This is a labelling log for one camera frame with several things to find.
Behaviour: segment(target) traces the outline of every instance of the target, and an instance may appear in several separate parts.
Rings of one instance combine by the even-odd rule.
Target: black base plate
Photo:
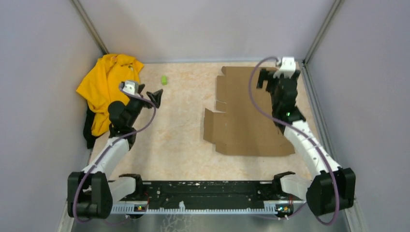
[[[261,209],[280,199],[271,181],[144,181],[143,193],[122,201],[147,201],[150,209]]]

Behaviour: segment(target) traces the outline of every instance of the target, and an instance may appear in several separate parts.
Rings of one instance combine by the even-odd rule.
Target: metal corner post
[[[90,35],[94,39],[95,43],[103,53],[103,55],[109,54],[107,47],[105,46],[103,40],[97,33],[92,21],[88,17],[86,11],[84,10],[83,6],[80,3],[80,0],[70,0],[73,4],[73,7],[77,10],[78,15],[80,16],[81,20],[83,21],[84,25],[86,26],[87,30],[89,31]]]
[[[306,88],[307,95],[309,98],[309,103],[310,103],[310,106],[313,112],[317,130],[318,130],[319,139],[323,143],[323,146],[325,147],[325,149],[331,153],[333,158],[336,158],[334,157],[335,149],[332,145],[331,137],[328,133],[328,128],[327,128],[326,121],[323,116],[323,110],[320,106],[319,98],[317,96],[317,93],[314,87],[315,85],[314,85],[313,79],[310,76],[309,63],[314,53],[316,52],[317,48],[320,46],[321,41],[325,37],[325,34],[327,30],[329,29],[329,26],[332,20],[334,19],[336,13],[340,9],[343,2],[344,0],[334,1],[329,11],[329,14],[327,15],[325,21],[322,24],[321,29],[319,30],[319,33],[317,34],[315,40],[313,41],[312,46],[307,52],[305,59],[302,62],[299,62],[299,65],[302,70],[304,82],[305,82],[305,88]],[[346,223],[349,225],[350,231],[352,232],[367,232],[368,231],[366,221],[363,217],[363,213],[360,208],[360,204],[356,198],[354,199],[353,207],[346,209],[344,211],[344,214],[346,216],[346,219],[347,219]]]
[[[316,49],[318,48],[320,42],[322,41],[327,29],[329,28],[330,23],[332,22],[336,12],[340,9],[342,4],[344,3],[344,0],[335,0],[333,2],[332,7],[330,8],[329,14],[327,15],[326,19],[324,20],[319,33],[316,35],[315,40],[313,41],[313,44],[310,46],[306,57],[304,59],[305,65],[309,64],[310,60],[312,59],[313,54],[316,52]]]

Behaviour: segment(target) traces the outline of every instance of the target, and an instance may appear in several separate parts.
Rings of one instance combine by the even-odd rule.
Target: metal frame
[[[103,40],[99,36],[97,30],[95,29],[92,21],[88,17],[86,11],[84,10],[83,6],[81,5],[79,0],[70,0],[73,4],[73,7],[77,10],[78,15],[83,21],[84,25],[86,26],[88,32],[90,33],[91,37],[94,39],[95,44],[97,44],[98,48],[101,50],[103,55],[109,54],[107,47],[105,46]]]
[[[73,4],[74,8],[77,10],[80,18],[82,19],[84,25],[86,26],[87,30],[89,31],[90,35],[94,39],[95,43],[101,50],[103,54],[108,54],[109,51],[105,46],[104,42],[102,41],[101,37],[98,35],[97,30],[95,29],[92,21],[88,17],[86,11],[84,10],[83,6],[81,5],[79,0],[70,0]],[[305,88],[307,91],[307,95],[309,98],[309,103],[313,112],[313,117],[315,120],[315,124],[317,126],[319,139],[322,142],[323,146],[330,154],[335,154],[335,150],[332,146],[331,137],[329,136],[327,124],[324,120],[324,116],[322,113],[322,108],[320,106],[320,101],[318,99],[316,90],[314,88],[314,81],[309,75],[309,68],[308,64],[311,61],[312,57],[314,56],[317,48],[320,46],[321,41],[323,40],[332,20],[334,19],[336,13],[342,6],[344,0],[335,0],[329,14],[327,15],[325,21],[322,24],[321,29],[319,30],[316,38],[313,41],[309,51],[307,52],[306,57],[302,61],[299,62],[299,67],[301,68],[302,75],[305,82]],[[347,223],[352,232],[367,232],[367,225],[363,218],[362,211],[360,209],[358,201],[355,199],[354,206],[350,209],[346,209],[344,214],[347,218]],[[65,211],[61,217],[60,226],[58,231],[59,232],[70,232],[73,226],[73,218],[68,217],[67,215],[67,204],[65,206]]]

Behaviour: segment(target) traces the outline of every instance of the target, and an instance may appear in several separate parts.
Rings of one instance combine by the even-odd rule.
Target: metal floor
[[[329,221],[332,215],[321,217]],[[124,216],[113,215],[107,220],[119,222]],[[305,207],[298,215],[277,221],[252,215],[144,215],[140,219],[129,220],[120,226],[110,226],[102,220],[92,220],[86,224],[74,223],[72,232],[346,232],[350,231],[345,213],[340,212],[332,226],[320,224]]]

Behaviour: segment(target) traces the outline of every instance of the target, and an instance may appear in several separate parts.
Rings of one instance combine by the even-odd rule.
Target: gray wall
[[[0,31],[0,231],[55,231],[86,158],[75,89],[101,54],[68,0],[0,1]]]
[[[143,62],[304,58],[334,0],[81,0],[108,50]]]
[[[410,1],[345,1],[312,62],[336,156],[371,232],[409,231]]]

